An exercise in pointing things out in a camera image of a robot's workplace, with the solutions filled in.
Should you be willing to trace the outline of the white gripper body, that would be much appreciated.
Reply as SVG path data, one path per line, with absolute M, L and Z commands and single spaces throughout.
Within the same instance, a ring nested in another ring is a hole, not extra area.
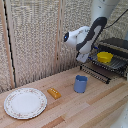
M 89 57 L 88 53 L 86 53 L 86 54 L 78 53 L 76 56 L 76 60 L 81 63 L 85 63 L 87 61 L 88 57 Z

